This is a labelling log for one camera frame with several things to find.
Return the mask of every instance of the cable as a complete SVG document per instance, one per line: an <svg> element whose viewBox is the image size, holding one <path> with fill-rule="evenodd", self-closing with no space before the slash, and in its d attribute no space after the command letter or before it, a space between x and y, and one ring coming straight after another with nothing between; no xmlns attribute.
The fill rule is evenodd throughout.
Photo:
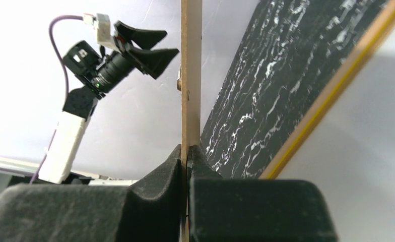
<svg viewBox="0 0 395 242"><path fill-rule="evenodd" d="M57 22L59 22L59 21L61 21L61 20L66 20L66 19L83 20L83 17L82 17L82 16L77 16L77 15L61 15L61 16L58 16L58 17L56 17L55 19L53 19L53 20L50 22L50 24L49 24L49 38L50 38L52 47L53 47L53 49L55 50L56 57L58 58L59 63L61 64L62 71L64 72L64 81L65 81L65 100L67 100L67 96L69 95L69 89L70 89L70 88L69 88L69 76L67 75L67 69L65 68L64 62L62 61L62 57L61 57L61 55L59 54L58 48L56 47L55 40L54 40L54 38L53 38L53 27L54 27L54 25L55 25ZM30 184L33 184L33 182L38 178L38 176L39 176L39 171L40 171L40 169L42 168L42 165L43 165L43 163L44 163L45 160L46 160L47 152L48 152L49 149L50 149L50 146L51 146L51 144L52 144L53 138L55 137L55 134L56 134L56 129L55 129L55 131L54 131L53 134L52 134L52 138L51 138L51 140L50 140L50 142L49 142L48 150L45 152L45 155L44 155L42 161L40 162L39 167L37 167L36 172L33 174L33 176L32 176L31 179L30 179Z"/></svg>

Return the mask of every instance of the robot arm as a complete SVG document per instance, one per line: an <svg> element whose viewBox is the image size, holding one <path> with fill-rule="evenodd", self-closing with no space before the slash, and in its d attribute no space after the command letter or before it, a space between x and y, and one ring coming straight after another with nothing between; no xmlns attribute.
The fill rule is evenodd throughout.
<svg viewBox="0 0 395 242"><path fill-rule="evenodd" d="M83 21L94 26L97 42L102 46L101 56L82 40L62 59L84 86L68 94L46 159L38 173L39 179L56 184L69 175L98 101L134 69L158 78L179 53L178 49L151 50L167 35L166 31L135 29L117 21L114 24L115 34L111 36L107 15L84 14ZM112 49L112 53L106 55L105 47Z"/></svg>

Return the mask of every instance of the wooden frame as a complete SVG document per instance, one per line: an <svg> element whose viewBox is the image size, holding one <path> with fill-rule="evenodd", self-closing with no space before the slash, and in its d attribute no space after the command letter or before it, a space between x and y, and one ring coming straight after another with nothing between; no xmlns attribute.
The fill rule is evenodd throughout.
<svg viewBox="0 0 395 242"><path fill-rule="evenodd" d="M187 154L192 145L201 144L202 0L181 0L181 165L183 206L181 241L188 238Z"/></svg>
<svg viewBox="0 0 395 242"><path fill-rule="evenodd" d="M261 174L260 179L272 179L279 175L338 97L378 50L394 26L395 0L390 0Z"/></svg>

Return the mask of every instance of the black marble surface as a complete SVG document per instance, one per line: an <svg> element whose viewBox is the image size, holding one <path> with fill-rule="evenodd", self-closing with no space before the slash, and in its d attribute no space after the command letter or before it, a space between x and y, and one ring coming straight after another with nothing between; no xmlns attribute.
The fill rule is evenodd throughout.
<svg viewBox="0 0 395 242"><path fill-rule="evenodd" d="M202 134L223 177L258 177L387 0L260 0Z"/></svg>

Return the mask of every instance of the white panel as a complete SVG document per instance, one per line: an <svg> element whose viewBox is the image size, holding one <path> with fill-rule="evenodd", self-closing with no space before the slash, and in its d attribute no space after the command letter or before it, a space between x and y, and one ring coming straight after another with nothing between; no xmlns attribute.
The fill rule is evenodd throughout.
<svg viewBox="0 0 395 242"><path fill-rule="evenodd" d="M257 0L205 0L202 123L233 60ZM63 105L63 73L48 24L58 15L108 14L136 28L165 29L157 47L180 48L179 0L0 1L0 156L39 162ZM80 40L95 49L94 32L80 21L55 27L61 54ZM103 99L91 120L74 169L141 178L181 142L179 56L154 81L134 71ZM81 84L70 75L71 88Z"/></svg>
<svg viewBox="0 0 395 242"><path fill-rule="evenodd" d="M314 182L342 241L395 241L395 30L278 178Z"/></svg>

